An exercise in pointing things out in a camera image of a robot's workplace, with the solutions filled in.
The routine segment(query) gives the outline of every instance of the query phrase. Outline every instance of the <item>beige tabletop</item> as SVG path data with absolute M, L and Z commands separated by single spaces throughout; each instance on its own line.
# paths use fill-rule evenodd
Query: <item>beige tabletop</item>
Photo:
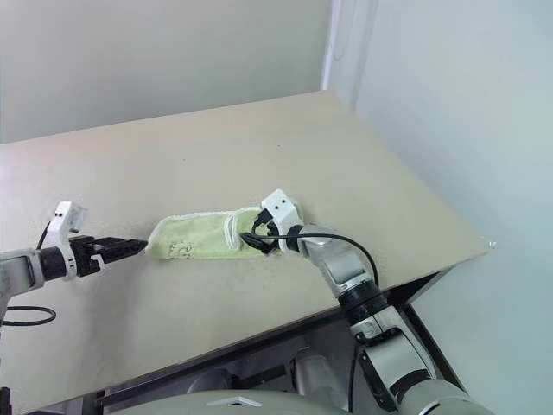
M 352 237 L 392 287 L 481 255 L 486 244 L 331 93 L 74 131 L 0 147 L 0 250 L 34 246 L 58 201 L 81 233 L 147 239 L 172 214 L 258 204 L 282 188 L 307 221 Z M 147 259 L 48 283 L 11 305 L 58 312 L 5 327 L 0 383 L 28 412 L 190 360 L 334 307 L 296 255 Z

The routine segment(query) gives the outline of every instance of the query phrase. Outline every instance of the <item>floor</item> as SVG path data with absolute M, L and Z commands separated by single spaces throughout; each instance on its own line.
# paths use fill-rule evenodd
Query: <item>floor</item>
M 327 358 L 330 367 L 338 378 L 339 384 L 343 388 L 344 393 L 346 393 L 349 367 L 353 354 L 353 338 L 349 333 L 347 324 L 343 321 L 334 322 L 320 329 L 306 332 L 285 342 L 280 342 L 274 346 L 250 354 L 245 358 L 230 361 L 225 365 L 217 367 L 224 367 L 230 373 L 236 374 L 240 378 L 245 378 L 279 364 L 284 364 L 287 369 L 286 376 L 266 382 L 257 388 L 292 393 L 294 392 L 294 388 L 289 375 L 289 362 L 300 348 L 305 347 L 313 348 Z M 140 405 L 152 400 L 183 394 L 197 376 L 198 373 L 182 377 L 135 399 L 128 399 L 119 404 L 109 406 L 105 409 L 105 413 L 116 413 L 118 410 L 132 405 Z M 133 385 L 133 382 L 129 382 L 117 388 L 113 388 L 110 392 L 116 392 L 117 390 Z M 76 401 L 57 405 L 56 407 L 48 409 L 56 410 L 58 413 L 64 413 L 66 415 L 80 415 L 80 406 Z M 359 371 L 359 366 L 357 366 L 353 389 L 353 412 L 368 415 L 388 413 L 378 408 L 362 373 Z

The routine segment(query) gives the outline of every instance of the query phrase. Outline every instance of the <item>green towel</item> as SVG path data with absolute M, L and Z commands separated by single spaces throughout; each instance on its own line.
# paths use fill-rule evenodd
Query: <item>green towel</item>
M 169 216 L 149 236 L 146 255 L 158 259 L 224 259 L 260 257 L 263 254 L 240 238 L 250 232 L 260 207 L 231 212 Z M 258 233 L 266 233 L 259 227 Z

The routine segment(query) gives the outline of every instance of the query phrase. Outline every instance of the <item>white plastic casing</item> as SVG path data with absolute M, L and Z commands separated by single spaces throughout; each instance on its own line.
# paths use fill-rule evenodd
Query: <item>white plastic casing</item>
M 303 225 L 296 206 L 290 198 L 281 190 L 277 189 L 261 202 L 261 206 L 269 211 L 273 217 L 273 222 L 278 229 L 279 235 L 286 235 L 291 227 Z M 278 246 L 282 252 L 288 252 L 286 239 L 280 239 Z
M 48 225 L 45 244 L 57 246 L 66 263 L 67 274 L 64 279 L 77 276 L 77 264 L 73 250 L 69 245 L 69 233 L 77 233 L 85 223 L 87 209 L 71 201 L 61 201 L 55 209 L 54 218 Z

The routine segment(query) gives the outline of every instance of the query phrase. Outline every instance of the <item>white wall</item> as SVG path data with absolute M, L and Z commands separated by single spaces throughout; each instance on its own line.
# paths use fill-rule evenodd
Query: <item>white wall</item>
M 415 308 L 467 390 L 498 415 L 553 407 L 551 16 L 549 1 L 381 0 L 370 46 L 333 62 L 330 76 L 349 104 L 345 74 L 366 57 L 354 110 L 497 243 Z M 357 22 L 350 37 L 359 44 L 366 29 Z
M 2 0 L 0 139 L 319 89 L 329 0 Z

